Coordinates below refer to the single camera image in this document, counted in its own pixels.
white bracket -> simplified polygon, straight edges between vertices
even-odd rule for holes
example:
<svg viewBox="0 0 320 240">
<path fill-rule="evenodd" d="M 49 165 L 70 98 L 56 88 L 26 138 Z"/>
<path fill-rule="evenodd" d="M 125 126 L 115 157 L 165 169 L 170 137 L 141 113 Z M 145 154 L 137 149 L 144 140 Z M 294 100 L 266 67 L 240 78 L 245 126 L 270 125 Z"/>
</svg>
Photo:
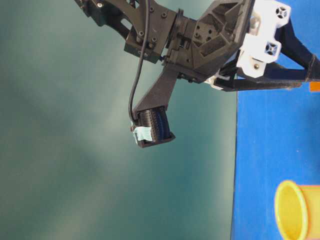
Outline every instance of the white bracket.
<svg viewBox="0 0 320 240">
<path fill-rule="evenodd" d="M 236 66 L 252 78 L 264 75 L 267 64 L 278 60 L 282 44 L 278 28 L 289 23 L 291 7 L 276 0 L 256 0 Z"/>
</svg>

yellow cup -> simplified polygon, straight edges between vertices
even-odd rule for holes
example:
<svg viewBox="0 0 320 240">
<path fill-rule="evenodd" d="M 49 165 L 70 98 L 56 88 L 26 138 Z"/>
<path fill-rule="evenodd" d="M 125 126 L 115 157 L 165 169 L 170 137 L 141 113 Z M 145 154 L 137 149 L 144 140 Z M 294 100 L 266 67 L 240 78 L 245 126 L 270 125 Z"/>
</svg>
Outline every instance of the yellow cup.
<svg viewBox="0 0 320 240">
<path fill-rule="evenodd" d="M 275 194 L 275 218 L 285 240 L 320 240 L 320 186 L 282 182 Z"/>
</svg>

screw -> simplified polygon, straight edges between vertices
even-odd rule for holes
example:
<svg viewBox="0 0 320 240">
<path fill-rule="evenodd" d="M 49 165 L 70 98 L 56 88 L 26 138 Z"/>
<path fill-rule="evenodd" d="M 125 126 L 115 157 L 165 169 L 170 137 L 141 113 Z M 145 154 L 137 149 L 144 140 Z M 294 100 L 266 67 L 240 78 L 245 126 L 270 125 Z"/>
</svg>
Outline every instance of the screw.
<svg viewBox="0 0 320 240">
<path fill-rule="evenodd" d="M 148 56 L 149 56 L 149 55 L 145 52 L 145 53 L 144 53 L 144 57 L 147 58 Z"/>
</svg>

black mount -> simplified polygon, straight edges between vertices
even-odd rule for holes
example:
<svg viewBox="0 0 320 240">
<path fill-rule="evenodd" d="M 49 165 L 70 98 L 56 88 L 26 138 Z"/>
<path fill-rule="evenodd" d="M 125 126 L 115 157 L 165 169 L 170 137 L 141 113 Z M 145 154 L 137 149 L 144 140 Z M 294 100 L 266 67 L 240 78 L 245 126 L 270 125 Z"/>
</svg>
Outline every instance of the black mount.
<svg viewBox="0 0 320 240">
<path fill-rule="evenodd" d="M 152 63 L 163 60 L 164 68 L 133 110 L 137 124 L 132 131 L 137 127 L 151 129 L 152 141 L 137 141 L 142 148 L 175 138 L 165 115 L 177 79 L 200 84 L 219 71 L 222 77 L 216 78 L 214 85 L 225 92 L 298 88 L 303 82 L 320 81 L 320 62 L 297 39 L 291 21 L 277 30 L 275 38 L 282 44 L 281 53 L 303 70 L 270 63 L 264 76 L 253 78 L 237 67 L 239 48 L 248 32 L 255 0 L 215 0 L 198 20 L 185 17 L 181 9 L 174 12 L 154 0 L 149 1 L 150 33 L 145 60 Z M 75 2 L 98 26 L 107 25 L 116 30 L 125 39 L 126 52 L 140 56 L 146 19 L 143 0 Z M 132 24 L 131 29 L 123 20 Z M 168 51 L 162 57 L 164 48 Z"/>
</svg>

bolt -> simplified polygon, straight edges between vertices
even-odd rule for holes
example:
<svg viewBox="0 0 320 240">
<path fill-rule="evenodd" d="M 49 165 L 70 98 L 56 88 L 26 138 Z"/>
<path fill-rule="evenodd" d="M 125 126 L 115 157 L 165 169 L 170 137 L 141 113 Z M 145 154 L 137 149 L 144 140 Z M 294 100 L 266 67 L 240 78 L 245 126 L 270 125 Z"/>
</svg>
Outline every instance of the bolt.
<svg viewBox="0 0 320 240">
<path fill-rule="evenodd" d="M 144 57 L 147 58 L 148 56 L 149 56 L 149 55 L 145 52 L 145 53 L 144 53 Z"/>
<path fill-rule="evenodd" d="M 136 36 L 136 42 L 137 42 L 138 44 L 140 44 L 140 43 L 142 43 L 142 39 L 141 39 L 139 36 Z"/>
</svg>

